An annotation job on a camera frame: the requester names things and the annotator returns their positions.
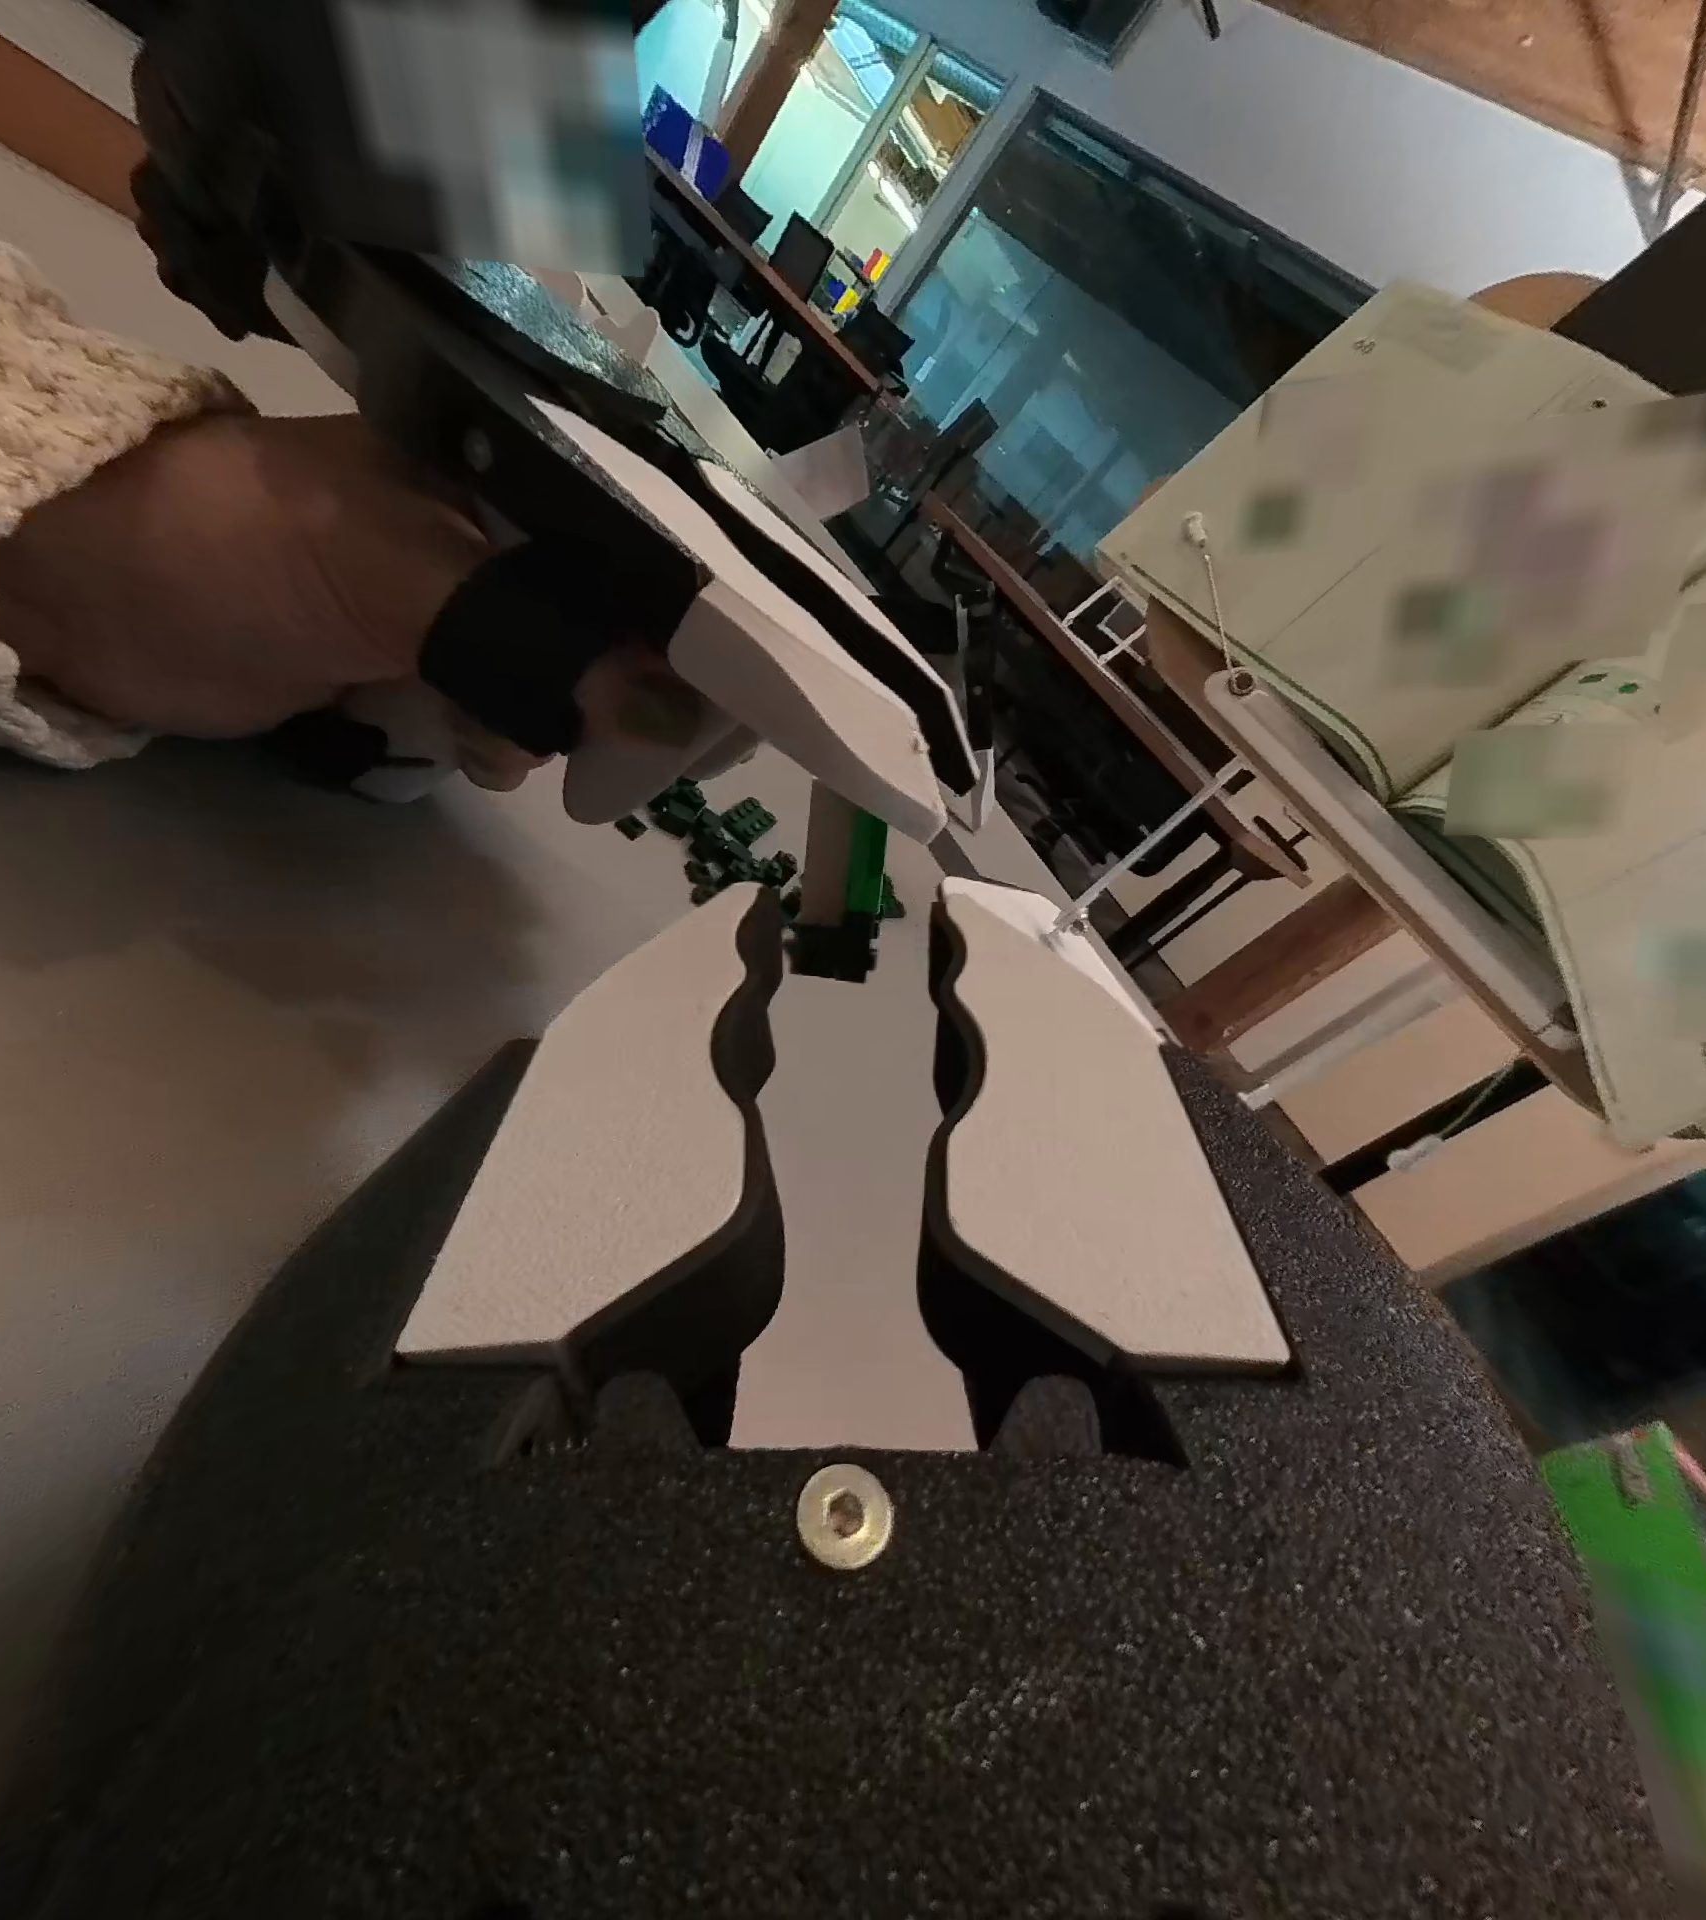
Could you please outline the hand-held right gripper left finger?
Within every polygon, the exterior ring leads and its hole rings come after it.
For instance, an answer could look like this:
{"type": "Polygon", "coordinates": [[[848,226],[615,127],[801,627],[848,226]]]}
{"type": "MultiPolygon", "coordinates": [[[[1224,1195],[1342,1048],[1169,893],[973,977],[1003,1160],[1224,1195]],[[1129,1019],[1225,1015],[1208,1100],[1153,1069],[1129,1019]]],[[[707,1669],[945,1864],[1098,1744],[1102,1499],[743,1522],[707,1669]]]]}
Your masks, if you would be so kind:
{"type": "Polygon", "coordinates": [[[783,1283],[759,1112],[782,977],[778,897],[734,884],[577,991],[536,1041],[396,1360],[529,1362],[582,1389],[734,1380],[783,1283]]]}

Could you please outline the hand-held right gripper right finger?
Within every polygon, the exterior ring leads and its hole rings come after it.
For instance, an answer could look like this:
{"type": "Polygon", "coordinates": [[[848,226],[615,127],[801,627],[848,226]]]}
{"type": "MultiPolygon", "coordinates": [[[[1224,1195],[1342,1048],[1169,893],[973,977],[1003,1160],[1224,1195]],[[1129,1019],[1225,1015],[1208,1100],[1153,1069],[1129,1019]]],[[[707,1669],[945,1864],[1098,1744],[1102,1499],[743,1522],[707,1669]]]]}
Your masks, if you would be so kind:
{"type": "Polygon", "coordinates": [[[1159,1027],[1041,893],[950,875],[931,985],[956,1034],[929,1244],[1099,1369],[1282,1375],[1293,1349],[1159,1027]]]}

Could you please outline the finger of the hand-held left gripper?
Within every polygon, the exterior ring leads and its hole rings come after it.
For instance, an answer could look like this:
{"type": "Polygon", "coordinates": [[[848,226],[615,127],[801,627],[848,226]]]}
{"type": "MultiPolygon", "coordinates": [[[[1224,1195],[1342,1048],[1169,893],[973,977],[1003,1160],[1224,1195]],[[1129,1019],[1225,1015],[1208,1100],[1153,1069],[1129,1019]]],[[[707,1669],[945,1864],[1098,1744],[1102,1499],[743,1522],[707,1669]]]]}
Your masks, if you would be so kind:
{"type": "Polygon", "coordinates": [[[692,459],[729,465],[669,436],[613,436],[546,397],[529,397],[529,410],[541,449],[569,469],[569,501],[602,509],[594,537],[609,548],[603,584],[625,589],[625,604],[607,606],[613,636],[644,639],[703,702],[682,769],[748,736],[904,838],[929,844],[948,825],[954,792],[936,775],[914,712],[749,563],[701,506],[692,459]]]}
{"type": "Polygon", "coordinates": [[[876,598],[824,558],[780,511],[727,465],[694,456],[696,498],[741,556],[801,606],[834,644],[911,712],[936,777],[954,793],[980,785],[980,764],[966,736],[962,706],[876,598]]]}

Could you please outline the pile of green lego bricks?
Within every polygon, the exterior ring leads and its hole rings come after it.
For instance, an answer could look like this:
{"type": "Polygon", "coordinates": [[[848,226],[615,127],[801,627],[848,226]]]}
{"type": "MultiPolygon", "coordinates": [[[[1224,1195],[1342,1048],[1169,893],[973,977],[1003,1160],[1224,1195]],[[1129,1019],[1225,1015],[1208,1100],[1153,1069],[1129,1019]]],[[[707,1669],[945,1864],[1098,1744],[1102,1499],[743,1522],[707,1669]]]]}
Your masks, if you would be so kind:
{"type": "Polygon", "coordinates": [[[617,816],[612,828],[631,844],[645,833],[669,838],[680,848],[682,875],[696,905],[734,885],[770,890],[782,899],[798,885],[800,860],[770,844],[778,817],[749,793],[714,803],[698,779],[682,775],[641,807],[617,816]]]}

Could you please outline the green and white lego assembly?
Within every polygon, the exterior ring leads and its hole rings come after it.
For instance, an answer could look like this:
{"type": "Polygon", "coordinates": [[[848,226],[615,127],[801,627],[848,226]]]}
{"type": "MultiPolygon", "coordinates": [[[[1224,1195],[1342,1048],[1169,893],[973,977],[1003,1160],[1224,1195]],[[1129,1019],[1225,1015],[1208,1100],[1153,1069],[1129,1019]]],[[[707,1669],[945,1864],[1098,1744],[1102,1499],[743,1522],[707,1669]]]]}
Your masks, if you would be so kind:
{"type": "Polygon", "coordinates": [[[789,896],[792,972],[862,983],[889,918],[889,829],[822,782],[811,787],[803,852],[789,896]]]}

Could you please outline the lego instruction booklet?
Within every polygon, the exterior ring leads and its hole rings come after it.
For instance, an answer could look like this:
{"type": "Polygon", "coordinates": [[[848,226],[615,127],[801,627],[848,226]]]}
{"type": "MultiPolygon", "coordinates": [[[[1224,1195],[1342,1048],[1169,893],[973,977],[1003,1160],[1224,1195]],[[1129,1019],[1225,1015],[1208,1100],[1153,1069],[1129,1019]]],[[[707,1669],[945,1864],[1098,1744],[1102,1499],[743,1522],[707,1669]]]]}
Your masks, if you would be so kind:
{"type": "Polygon", "coordinates": [[[1395,282],[1102,556],[1548,962],[1615,1140],[1706,1140],[1706,391],[1395,282]]]}

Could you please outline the green lego box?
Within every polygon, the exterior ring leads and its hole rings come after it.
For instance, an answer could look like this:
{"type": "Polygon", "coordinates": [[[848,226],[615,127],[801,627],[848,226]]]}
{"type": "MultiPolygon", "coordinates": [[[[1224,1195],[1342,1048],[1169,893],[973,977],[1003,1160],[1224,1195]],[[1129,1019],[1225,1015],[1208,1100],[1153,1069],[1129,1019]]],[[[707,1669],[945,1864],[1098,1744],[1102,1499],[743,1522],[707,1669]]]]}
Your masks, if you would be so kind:
{"type": "Polygon", "coordinates": [[[1661,1421],[1548,1452],[1682,1916],[1706,1916],[1706,1470],[1661,1421]]]}

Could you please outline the person's left hand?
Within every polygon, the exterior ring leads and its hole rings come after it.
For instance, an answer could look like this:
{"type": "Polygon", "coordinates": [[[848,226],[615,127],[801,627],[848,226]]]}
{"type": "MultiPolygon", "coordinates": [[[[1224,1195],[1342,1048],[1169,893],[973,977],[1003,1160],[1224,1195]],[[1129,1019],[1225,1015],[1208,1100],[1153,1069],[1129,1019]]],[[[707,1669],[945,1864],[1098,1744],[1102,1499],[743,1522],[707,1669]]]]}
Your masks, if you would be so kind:
{"type": "Polygon", "coordinates": [[[471,501],[357,416],[204,411],[0,535],[0,641],[23,683],[131,731],[285,733],[328,772],[393,755],[503,793],[553,755],[419,678],[492,554],[471,501]]]}

